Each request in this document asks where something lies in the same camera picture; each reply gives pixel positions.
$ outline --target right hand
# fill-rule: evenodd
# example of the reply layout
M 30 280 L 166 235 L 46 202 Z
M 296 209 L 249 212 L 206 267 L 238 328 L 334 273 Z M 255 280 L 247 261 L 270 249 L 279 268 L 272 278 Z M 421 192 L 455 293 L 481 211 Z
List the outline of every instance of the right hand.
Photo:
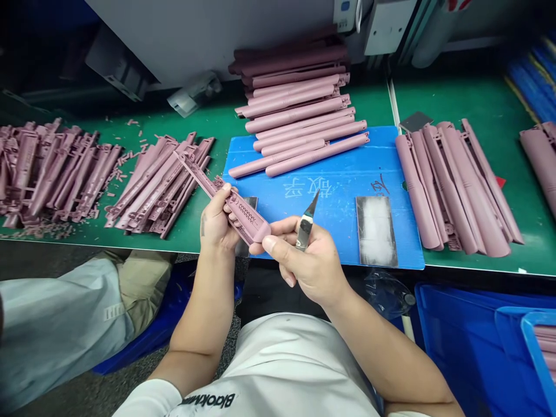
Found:
M 306 251 L 296 249 L 300 223 L 299 216 L 272 223 L 272 234 L 262 245 L 252 244 L 249 251 L 254 255 L 268 252 L 280 264 L 282 278 L 290 287 L 297 280 L 309 299 L 321 306 L 332 305 L 349 288 L 336 245 L 327 230 L 313 224 Z

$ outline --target forearm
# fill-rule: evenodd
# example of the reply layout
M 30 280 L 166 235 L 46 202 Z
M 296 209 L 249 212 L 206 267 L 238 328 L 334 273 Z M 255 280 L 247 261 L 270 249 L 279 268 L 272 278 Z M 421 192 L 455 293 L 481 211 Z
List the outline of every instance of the forearm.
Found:
M 377 392 L 391 403 L 451 403 L 431 359 L 347 286 L 324 310 Z
M 191 298 L 170 340 L 170 351 L 213 356 L 218 360 L 233 316 L 232 251 L 202 248 Z

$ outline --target floor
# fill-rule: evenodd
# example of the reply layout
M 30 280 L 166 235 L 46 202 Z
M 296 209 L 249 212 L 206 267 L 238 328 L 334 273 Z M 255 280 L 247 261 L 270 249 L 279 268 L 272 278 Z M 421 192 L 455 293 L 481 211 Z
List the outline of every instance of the floor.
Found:
M 0 280 L 59 277 L 84 263 L 101 248 L 33 242 L 0 241 Z M 181 254 L 177 262 L 188 261 L 196 255 Z M 236 265 L 236 275 L 244 275 L 248 263 Z M 235 352 L 239 319 L 234 316 L 222 359 L 220 376 Z M 114 374 L 100 376 L 87 372 L 48 392 L 41 398 L 11 414 L 13 417 L 109 417 L 127 395 L 154 370 L 166 349 L 161 349 Z

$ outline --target khaki pants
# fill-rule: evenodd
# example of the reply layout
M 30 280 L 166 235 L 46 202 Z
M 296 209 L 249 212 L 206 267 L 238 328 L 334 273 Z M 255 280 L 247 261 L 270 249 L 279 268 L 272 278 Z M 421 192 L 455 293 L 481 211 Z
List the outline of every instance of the khaki pants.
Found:
M 104 251 L 95 258 L 108 258 L 116 266 L 122 302 L 133 323 L 134 338 L 138 337 L 158 312 L 175 254 L 132 250 L 123 261 L 116 254 Z

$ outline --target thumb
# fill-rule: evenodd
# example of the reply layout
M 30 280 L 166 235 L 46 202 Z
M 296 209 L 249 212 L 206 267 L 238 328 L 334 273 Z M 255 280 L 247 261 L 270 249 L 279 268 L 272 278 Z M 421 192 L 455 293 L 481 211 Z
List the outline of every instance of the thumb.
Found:
M 221 189 L 217 191 L 213 199 L 210 201 L 206 209 L 204 209 L 205 214 L 210 217 L 216 217 L 222 211 L 226 199 L 230 197 L 232 190 L 232 184 L 227 182 L 222 186 Z
M 262 246 L 271 257 L 293 273 L 295 273 L 301 265 L 304 263 L 306 264 L 306 254 L 277 236 L 265 236 L 262 240 Z

